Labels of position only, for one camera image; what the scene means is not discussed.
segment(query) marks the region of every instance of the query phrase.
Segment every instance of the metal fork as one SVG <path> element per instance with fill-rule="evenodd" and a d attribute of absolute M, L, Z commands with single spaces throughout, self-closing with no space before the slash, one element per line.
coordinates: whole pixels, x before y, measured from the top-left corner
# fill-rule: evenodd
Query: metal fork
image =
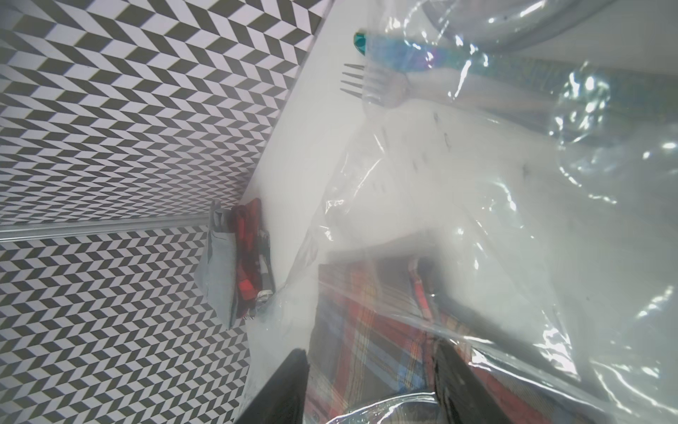
<path fill-rule="evenodd" d="M 408 98 L 419 98 L 447 105 L 456 104 L 463 109 L 477 107 L 494 117 L 506 119 L 540 134 L 546 134 L 551 129 L 549 123 L 556 104 L 548 98 L 518 92 L 511 96 L 504 95 L 504 99 L 501 99 L 501 93 L 487 91 L 481 87 L 482 84 L 476 83 L 471 87 L 471 93 L 467 92 L 465 97 L 457 99 L 451 92 L 441 93 L 440 85 L 432 88 L 412 83 L 406 74 L 375 64 L 363 66 L 345 63 L 344 66 L 351 72 L 342 72 L 348 79 L 341 80 L 345 86 L 340 90 L 381 107 L 396 108 Z M 629 124 L 610 118 L 608 117 L 605 137 L 628 133 Z M 599 139 L 595 133 L 586 133 L 579 129 L 561 129 L 561 132 L 560 136 L 564 139 L 577 140 L 586 135 L 588 143 L 604 144 L 604 140 Z"/>
<path fill-rule="evenodd" d="M 340 90 L 351 96 L 382 107 L 394 108 L 407 100 L 410 94 L 414 94 L 407 75 L 403 73 L 376 65 L 366 68 L 360 64 L 344 63 L 344 66 L 350 72 L 342 72 L 342 75 L 353 80 L 342 79 L 341 82 L 348 87 Z"/>

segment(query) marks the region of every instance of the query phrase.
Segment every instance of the fork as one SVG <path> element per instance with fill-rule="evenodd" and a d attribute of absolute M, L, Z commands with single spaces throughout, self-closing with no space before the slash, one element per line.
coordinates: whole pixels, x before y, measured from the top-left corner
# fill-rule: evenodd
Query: fork
<path fill-rule="evenodd" d="M 540 134 L 558 133 L 562 140 L 570 141 L 586 138 L 587 143 L 595 145 L 606 144 L 605 138 L 610 136 L 624 138 L 633 127 L 625 119 L 608 115 L 604 130 L 583 130 L 568 125 L 555 130 L 553 115 L 563 108 L 556 98 L 478 75 L 456 73 L 454 69 L 405 74 L 378 64 L 346 63 L 344 66 L 344 79 L 340 80 L 344 86 L 340 90 L 386 109 L 396 108 L 409 98 L 431 100 L 461 109 L 481 109 Z M 445 88 L 453 88 L 454 92 L 445 92 Z M 575 105 L 570 103 L 565 107 L 571 112 Z"/>

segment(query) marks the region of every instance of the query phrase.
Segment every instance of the teal object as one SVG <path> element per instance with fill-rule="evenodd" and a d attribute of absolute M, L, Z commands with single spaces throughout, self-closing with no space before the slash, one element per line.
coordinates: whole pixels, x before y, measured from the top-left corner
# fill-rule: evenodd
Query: teal object
<path fill-rule="evenodd" d="M 358 49 L 358 52 L 361 52 L 363 56 L 365 55 L 365 45 L 367 40 L 365 40 L 365 33 L 357 32 L 353 35 L 353 45 Z"/>
<path fill-rule="evenodd" d="M 678 119 L 678 78 L 671 75 L 486 54 L 460 39 L 457 46 L 439 47 L 358 32 L 353 36 L 353 43 L 362 54 L 369 44 L 371 60 L 400 73 L 466 69 L 472 75 L 556 98 L 567 91 L 578 90 L 579 85 L 583 88 L 590 77 L 597 87 L 605 87 L 609 96 L 605 107 L 619 115 L 655 122 Z M 578 100 L 584 102 L 586 99 L 582 96 Z"/>

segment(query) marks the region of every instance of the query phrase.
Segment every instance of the chevron pattern wall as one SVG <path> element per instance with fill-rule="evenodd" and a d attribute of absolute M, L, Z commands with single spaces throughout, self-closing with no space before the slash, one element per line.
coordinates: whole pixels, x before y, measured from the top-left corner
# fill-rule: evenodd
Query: chevron pattern wall
<path fill-rule="evenodd" d="M 205 231 L 1 244 L 0 422 L 231 422 L 249 351 L 193 284 Z"/>
<path fill-rule="evenodd" d="M 9 0 L 0 224 L 239 200 L 330 0 Z"/>

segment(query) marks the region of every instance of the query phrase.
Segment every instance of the metal rod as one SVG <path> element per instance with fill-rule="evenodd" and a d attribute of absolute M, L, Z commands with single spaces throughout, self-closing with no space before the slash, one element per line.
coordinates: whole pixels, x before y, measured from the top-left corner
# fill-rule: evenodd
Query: metal rod
<path fill-rule="evenodd" d="M 83 220 L 68 223 L 0 225 L 0 243 L 158 228 L 194 227 L 197 225 L 207 225 L 208 218 L 209 214 L 199 214 Z"/>

